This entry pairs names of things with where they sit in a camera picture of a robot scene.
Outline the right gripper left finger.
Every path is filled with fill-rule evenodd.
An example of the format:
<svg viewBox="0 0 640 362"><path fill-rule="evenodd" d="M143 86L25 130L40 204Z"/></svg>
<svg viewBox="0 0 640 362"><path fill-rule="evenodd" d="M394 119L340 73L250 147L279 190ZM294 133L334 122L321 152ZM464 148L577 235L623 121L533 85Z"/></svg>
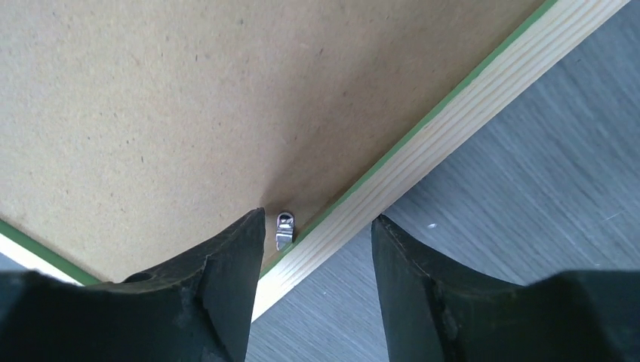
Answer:
<svg viewBox="0 0 640 362"><path fill-rule="evenodd" d="M243 361L266 215L120 283L79 287L36 271L1 275L3 361Z"/></svg>

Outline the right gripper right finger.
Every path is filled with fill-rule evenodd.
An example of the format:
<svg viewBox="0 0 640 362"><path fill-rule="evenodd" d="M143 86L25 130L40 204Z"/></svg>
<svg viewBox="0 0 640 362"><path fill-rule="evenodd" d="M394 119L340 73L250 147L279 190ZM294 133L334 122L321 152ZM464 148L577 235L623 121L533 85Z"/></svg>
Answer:
<svg viewBox="0 0 640 362"><path fill-rule="evenodd" d="M371 226L391 361L637 361L639 274L563 271L519 286Z"/></svg>

